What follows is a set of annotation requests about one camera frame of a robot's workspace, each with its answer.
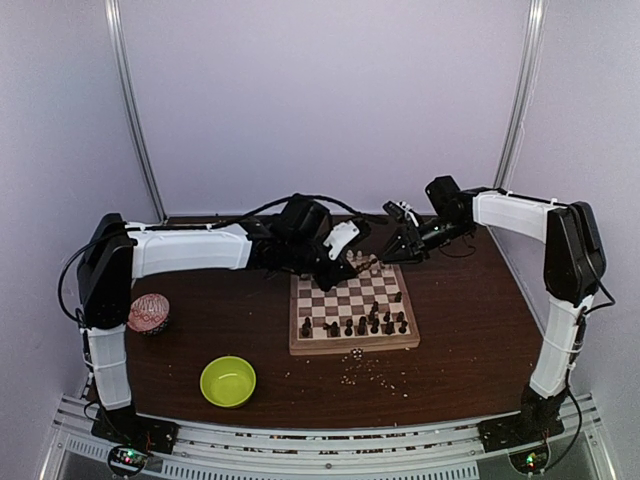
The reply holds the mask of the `dark queen piece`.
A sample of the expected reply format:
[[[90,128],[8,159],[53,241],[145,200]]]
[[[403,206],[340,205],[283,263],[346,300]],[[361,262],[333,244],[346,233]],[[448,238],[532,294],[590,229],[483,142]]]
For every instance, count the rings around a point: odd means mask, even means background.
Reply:
[[[328,338],[336,338],[340,336],[340,326],[337,322],[331,324],[325,324],[324,330]]]

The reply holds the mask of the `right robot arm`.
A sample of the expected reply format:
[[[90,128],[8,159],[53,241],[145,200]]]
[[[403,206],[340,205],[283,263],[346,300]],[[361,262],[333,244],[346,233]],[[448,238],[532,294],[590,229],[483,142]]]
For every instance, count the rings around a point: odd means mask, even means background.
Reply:
[[[422,221],[405,202],[389,201],[385,211],[399,227],[383,249],[387,264],[419,263],[479,226],[510,231],[544,247],[543,281],[549,315],[536,367],[521,397],[512,430],[530,442],[558,416],[569,396],[569,377],[584,342],[588,317],[599,310],[594,299],[606,289],[606,258],[592,207],[478,187],[461,189],[450,176],[425,188],[435,217]]]

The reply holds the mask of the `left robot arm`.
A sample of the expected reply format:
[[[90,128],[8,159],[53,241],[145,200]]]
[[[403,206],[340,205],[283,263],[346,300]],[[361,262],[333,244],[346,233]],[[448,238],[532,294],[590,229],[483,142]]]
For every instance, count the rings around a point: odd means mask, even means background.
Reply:
[[[351,219],[332,222],[331,198],[293,194],[277,200],[281,212],[265,220],[258,207],[236,218],[197,224],[126,222],[105,215],[91,240],[67,261],[77,268],[79,305],[60,308],[83,337],[106,429],[123,444],[148,426],[138,416],[127,372],[125,329],[131,289],[142,278],[192,270],[264,270],[312,277],[328,291],[356,276],[344,251],[370,235],[381,217],[349,208]]]

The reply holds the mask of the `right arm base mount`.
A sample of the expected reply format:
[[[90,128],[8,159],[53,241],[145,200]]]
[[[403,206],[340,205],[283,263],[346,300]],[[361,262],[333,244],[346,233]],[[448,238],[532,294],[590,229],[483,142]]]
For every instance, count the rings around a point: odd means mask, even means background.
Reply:
[[[527,425],[520,413],[483,420],[478,433],[485,453],[506,452],[511,467],[519,474],[542,474],[551,465],[549,440],[565,431],[561,420],[548,426]]]

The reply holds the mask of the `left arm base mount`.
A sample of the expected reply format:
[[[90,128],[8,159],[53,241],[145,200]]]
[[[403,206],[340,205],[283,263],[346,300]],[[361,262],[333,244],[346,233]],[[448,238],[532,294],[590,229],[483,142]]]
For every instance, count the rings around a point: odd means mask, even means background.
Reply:
[[[162,462],[160,455],[173,452],[179,427],[176,423],[141,417],[116,427],[98,416],[91,428],[94,437],[112,443],[106,464],[116,477],[131,478]]]

